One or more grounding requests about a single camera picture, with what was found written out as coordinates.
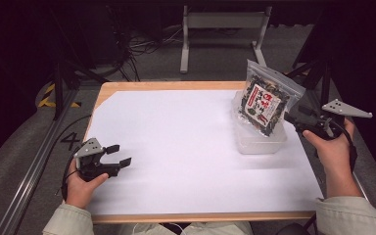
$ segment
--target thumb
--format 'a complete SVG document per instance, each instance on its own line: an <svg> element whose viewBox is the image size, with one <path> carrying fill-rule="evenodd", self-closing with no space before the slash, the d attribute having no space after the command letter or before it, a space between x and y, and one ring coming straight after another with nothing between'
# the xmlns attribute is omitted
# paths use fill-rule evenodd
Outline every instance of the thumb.
<svg viewBox="0 0 376 235"><path fill-rule="evenodd" d="M304 138L309 141L310 144L312 144L316 149L321 146L321 144L325 141L313 132L309 130L305 130L302 135Z"/></svg>
<svg viewBox="0 0 376 235"><path fill-rule="evenodd" d="M103 174L97 176L96 178L94 178L93 180L91 180L88 183L89 183L90 187L94 190L97 187L99 187L100 185L102 185L108 178L109 178L109 175L107 173L103 173Z"/></svg>

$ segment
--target sleeve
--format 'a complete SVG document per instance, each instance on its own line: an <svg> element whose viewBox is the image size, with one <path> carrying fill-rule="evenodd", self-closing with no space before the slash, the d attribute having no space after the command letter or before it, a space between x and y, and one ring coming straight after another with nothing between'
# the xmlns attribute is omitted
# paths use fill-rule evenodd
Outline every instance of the sleeve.
<svg viewBox="0 0 376 235"><path fill-rule="evenodd" d="M61 204L48 221L44 235L93 235L93 221L89 211Z"/></svg>
<svg viewBox="0 0 376 235"><path fill-rule="evenodd" d="M324 234L376 234L376 209L361 197L334 197L316 202L316 220Z"/></svg>

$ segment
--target clear plastic box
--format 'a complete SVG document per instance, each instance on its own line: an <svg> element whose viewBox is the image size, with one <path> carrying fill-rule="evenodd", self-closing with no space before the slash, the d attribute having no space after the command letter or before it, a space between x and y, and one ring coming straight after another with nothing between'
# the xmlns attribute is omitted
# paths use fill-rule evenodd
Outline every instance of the clear plastic box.
<svg viewBox="0 0 376 235"><path fill-rule="evenodd" d="M234 132L238 151L245 155L276 153L287 140L283 121L275 125L270 136L264 136L251 123L245 122L243 118L238 117L238 107L242 97L242 91L238 91L232 102Z"/></svg>

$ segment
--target hand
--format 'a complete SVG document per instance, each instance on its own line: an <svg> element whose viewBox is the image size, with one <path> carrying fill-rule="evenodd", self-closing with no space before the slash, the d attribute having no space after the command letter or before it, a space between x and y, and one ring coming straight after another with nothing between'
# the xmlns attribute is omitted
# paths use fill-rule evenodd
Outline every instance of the hand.
<svg viewBox="0 0 376 235"><path fill-rule="evenodd" d="M347 119L344 126L353 139L354 125ZM339 196L361 196L353 180L350 167L350 143L344 134L333 140L324 140L305 130L303 135L317 150L326 174L327 198Z"/></svg>
<svg viewBox="0 0 376 235"><path fill-rule="evenodd" d="M107 173L99 175L97 178L86 182L80 178L79 172L76 169L75 159L71 161L69 173L72 175L67 179L68 195L66 203L81 209L85 209L90 203L94 190L104 183L109 175Z"/></svg>

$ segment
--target snack bag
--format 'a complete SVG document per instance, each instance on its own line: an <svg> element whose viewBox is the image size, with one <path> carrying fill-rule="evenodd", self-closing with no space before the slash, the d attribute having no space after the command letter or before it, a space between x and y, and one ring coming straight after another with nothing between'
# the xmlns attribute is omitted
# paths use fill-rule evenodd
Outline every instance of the snack bag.
<svg viewBox="0 0 376 235"><path fill-rule="evenodd" d="M248 61L239 118L246 118L263 135L270 136L284 111L289 111L304 93L305 89L291 78Z"/></svg>

